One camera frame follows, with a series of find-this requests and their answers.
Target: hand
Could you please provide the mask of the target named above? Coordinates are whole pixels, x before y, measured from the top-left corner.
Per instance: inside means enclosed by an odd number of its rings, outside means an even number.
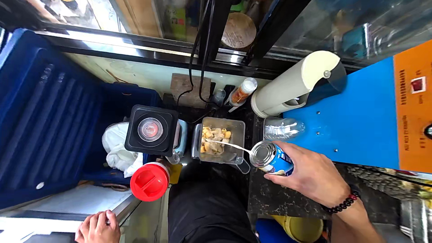
[[[295,144],[274,141],[293,161],[294,171],[289,176],[265,174],[264,178],[296,190],[326,206],[335,207],[349,195],[350,188],[325,155]]]
[[[90,215],[75,233],[78,243],[119,243],[120,227],[111,210]]]

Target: blue can label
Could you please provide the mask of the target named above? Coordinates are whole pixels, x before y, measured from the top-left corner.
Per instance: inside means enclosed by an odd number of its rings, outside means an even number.
[[[290,157],[283,152],[283,150],[275,144],[276,155],[269,164],[260,167],[262,171],[268,174],[289,176],[294,170],[294,164]]]

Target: black pants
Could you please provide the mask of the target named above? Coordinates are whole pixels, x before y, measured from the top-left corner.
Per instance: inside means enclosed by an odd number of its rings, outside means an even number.
[[[223,179],[182,181],[171,187],[168,240],[169,243],[257,242],[244,206]]]

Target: red lid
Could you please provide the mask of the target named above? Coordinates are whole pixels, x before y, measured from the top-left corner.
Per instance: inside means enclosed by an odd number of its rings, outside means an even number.
[[[157,164],[145,164],[132,175],[130,189],[141,201],[155,201],[161,198],[168,188],[169,176]]]

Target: glass display case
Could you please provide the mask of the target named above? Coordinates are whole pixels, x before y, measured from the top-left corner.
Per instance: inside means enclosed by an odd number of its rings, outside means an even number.
[[[63,52],[274,79],[317,50],[350,73],[428,41],[432,0],[0,0],[0,27]]]
[[[366,66],[432,39],[432,0],[312,0],[269,54],[326,50]]]
[[[44,22],[194,42],[201,0],[26,0]]]

